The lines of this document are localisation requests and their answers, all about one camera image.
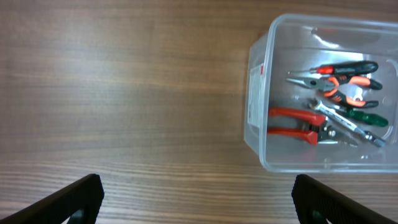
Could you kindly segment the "green handled screwdriver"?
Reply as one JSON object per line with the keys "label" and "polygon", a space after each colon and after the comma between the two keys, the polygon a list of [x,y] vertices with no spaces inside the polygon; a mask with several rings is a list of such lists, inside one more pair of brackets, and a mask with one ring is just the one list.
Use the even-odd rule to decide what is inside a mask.
{"label": "green handled screwdriver", "polygon": [[389,125],[389,122],[386,118],[383,118],[377,114],[365,113],[363,111],[354,110],[352,108],[344,108],[337,105],[333,105],[332,108],[346,118],[351,118],[371,126],[383,128]]}

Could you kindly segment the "clear plastic container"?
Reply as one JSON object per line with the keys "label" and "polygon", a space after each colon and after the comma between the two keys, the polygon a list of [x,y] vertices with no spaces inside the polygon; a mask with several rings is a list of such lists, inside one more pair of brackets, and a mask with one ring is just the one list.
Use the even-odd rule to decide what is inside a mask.
{"label": "clear plastic container", "polygon": [[[362,60],[377,62],[378,70],[364,75],[288,74]],[[267,134],[273,107],[324,115],[308,106],[312,99],[329,108],[337,105],[386,118],[389,125],[383,128],[347,118],[386,145],[374,146],[331,118],[357,147],[311,145]],[[249,52],[244,140],[271,172],[397,172],[397,24],[301,14],[275,19]]]}

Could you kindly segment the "red black screwdriver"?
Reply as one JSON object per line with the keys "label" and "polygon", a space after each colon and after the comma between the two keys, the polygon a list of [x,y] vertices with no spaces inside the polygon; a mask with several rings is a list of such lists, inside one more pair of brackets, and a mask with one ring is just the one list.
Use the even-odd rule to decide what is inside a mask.
{"label": "red black screwdriver", "polygon": [[289,71],[288,74],[318,73],[321,75],[364,75],[378,70],[377,62],[362,60],[355,62],[335,63],[320,65],[309,70]]}

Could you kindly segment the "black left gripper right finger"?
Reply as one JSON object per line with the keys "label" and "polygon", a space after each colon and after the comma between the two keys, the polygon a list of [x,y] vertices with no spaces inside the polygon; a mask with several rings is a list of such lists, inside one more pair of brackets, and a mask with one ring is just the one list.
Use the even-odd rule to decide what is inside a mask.
{"label": "black left gripper right finger", "polygon": [[306,174],[296,176],[292,199],[301,224],[397,224]]}

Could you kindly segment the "red handled cutter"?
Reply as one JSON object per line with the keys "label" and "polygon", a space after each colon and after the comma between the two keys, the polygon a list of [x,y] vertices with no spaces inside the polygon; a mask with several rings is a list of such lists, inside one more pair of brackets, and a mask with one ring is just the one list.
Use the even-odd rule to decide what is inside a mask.
{"label": "red handled cutter", "polygon": [[268,111],[271,123],[267,134],[305,141],[311,145],[344,144],[357,147],[358,143],[338,129],[325,116],[293,108],[273,107]]}

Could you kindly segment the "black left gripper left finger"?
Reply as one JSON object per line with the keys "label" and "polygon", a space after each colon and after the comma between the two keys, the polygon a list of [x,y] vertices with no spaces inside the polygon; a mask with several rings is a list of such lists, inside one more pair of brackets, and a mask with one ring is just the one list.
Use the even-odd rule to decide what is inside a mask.
{"label": "black left gripper left finger", "polygon": [[14,223],[95,223],[104,199],[98,174],[89,174],[1,220]]}

